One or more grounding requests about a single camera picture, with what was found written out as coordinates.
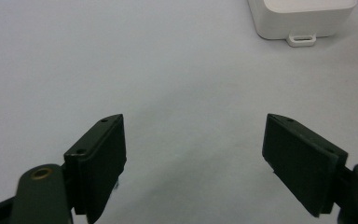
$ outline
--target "screw hole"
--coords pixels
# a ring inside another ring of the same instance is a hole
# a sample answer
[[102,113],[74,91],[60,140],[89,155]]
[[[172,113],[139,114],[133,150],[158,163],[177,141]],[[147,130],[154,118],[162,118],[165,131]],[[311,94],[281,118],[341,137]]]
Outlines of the screw hole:
[[53,171],[50,168],[41,168],[31,174],[33,180],[43,179],[48,177]]
[[83,154],[85,154],[86,153],[86,149],[84,149],[84,148],[81,148],[81,149],[78,149],[77,151],[76,151],[76,154],[80,154],[80,155],[83,155]]

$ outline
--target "white box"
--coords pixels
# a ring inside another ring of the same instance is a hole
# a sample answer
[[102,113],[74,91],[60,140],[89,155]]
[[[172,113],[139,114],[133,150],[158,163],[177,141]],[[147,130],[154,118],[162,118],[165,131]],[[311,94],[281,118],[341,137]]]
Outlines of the white box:
[[257,33],[286,39],[292,47],[312,46],[316,37],[334,35],[356,0],[248,0]]

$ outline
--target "white table surface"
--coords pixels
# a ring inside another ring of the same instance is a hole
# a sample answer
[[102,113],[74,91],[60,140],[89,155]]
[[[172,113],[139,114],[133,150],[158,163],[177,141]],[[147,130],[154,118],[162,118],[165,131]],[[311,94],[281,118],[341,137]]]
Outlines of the white table surface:
[[336,223],[261,149],[275,113],[358,163],[358,6],[293,49],[257,35],[245,0],[0,0],[0,201],[118,113],[128,162],[98,223]]

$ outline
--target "brass insert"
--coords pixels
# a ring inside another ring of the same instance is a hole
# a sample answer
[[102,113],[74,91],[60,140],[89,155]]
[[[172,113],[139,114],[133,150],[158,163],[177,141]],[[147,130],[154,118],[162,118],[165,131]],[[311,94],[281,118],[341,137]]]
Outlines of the brass insert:
[[31,174],[31,179],[33,180],[44,179],[49,175],[51,175],[51,173],[53,173],[53,170],[51,170],[50,168],[47,167],[40,168]]

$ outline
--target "white device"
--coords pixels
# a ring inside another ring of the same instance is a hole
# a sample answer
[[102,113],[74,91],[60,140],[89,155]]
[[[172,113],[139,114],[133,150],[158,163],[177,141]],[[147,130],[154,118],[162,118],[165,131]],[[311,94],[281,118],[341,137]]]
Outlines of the white device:
[[356,0],[248,0],[257,33],[286,39],[292,47],[312,46],[316,37],[334,35]]

